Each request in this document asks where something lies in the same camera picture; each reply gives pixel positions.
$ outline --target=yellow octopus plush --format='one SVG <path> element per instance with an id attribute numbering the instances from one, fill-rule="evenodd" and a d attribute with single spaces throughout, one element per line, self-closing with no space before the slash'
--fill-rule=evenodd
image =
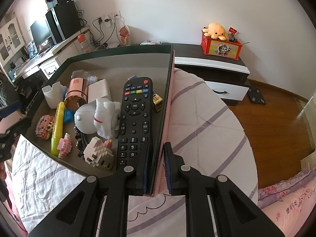
<path id="1" fill-rule="evenodd" d="M 204 35 L 213 39 L 219 38 L 222 41 L 226 40 L 226 31 L 222 25 L 218 23 L 209 24 L 208 28 L 203 28 Z"/>

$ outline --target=bedspread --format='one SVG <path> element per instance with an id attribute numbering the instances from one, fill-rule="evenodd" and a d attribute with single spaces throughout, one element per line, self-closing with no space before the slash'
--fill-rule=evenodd
<path id="1" fill-rule="evenodd" d="M 174 153 L 204 175 L 227 175 L 257 204 L 256 165 L 235 115 L 202 79 L 180 69 L 175 69 L 171 96 L 167 141 Z M 129 198 L 129 236 L 186 235 L 185 200 L 167 195 L 162 161 L 160 156 L 155 178 L 158 194 Z M 28 231 L 83 179 L 43 155 L 22 136 L 12 175 L 18 211 Z"/>

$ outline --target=remote control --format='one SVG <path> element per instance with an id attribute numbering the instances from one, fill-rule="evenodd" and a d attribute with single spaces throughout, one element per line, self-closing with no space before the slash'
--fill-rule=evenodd
<path id="1" fill-rule="evenodd" d="M 153 82 L 149 77 L 139 77 L 124 85 L 118 133 L 117 169 L 128 166 L 139 154 L 143 142 L 152 150 L 152 96 Z"/>

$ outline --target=white wall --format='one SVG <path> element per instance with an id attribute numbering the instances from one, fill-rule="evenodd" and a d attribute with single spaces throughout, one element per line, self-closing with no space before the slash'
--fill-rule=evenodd
<path id="1" fill-rule="evenodd" d="M 29 27 L 36 20 L 34 13 L 24 10 L 34 8 L 39 1 L 44 2 L 20 0 L 15 10 L 19 22 L 24 18 Z M 316 30 L 297 0 L 75 1 L 79 9 L 84 9 L 90 26 L 98 16 L 120 10 L 120 26 L 125 22 L 130 27 L 133 43 L 150 39 L 200 44 L 201 29 L 210 22 L 226 29 L 232 26 L 238 30 L 241 42 L 251 42 L 241 51 L 251 79 L 307 99 L 316 89 Z M 44 11 L 44 7 L 41 5 L 37 12 Z M 112 28 L 104 26 L 103 30 L 105 41 Z M 95 29 L 92 32 L 98 37 Z M 109 42 L 117 42 L 115 34 Z"/>

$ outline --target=red box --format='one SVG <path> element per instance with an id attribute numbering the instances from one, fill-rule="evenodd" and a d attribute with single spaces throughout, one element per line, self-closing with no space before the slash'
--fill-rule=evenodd
<path id="1" fill-rule="evenodd" d="M 242 44 L 239 41 L 229 42 L 206 37 L 202 31 L 201 46 L 206 55 L 215 55 L 238 60 Z"/>

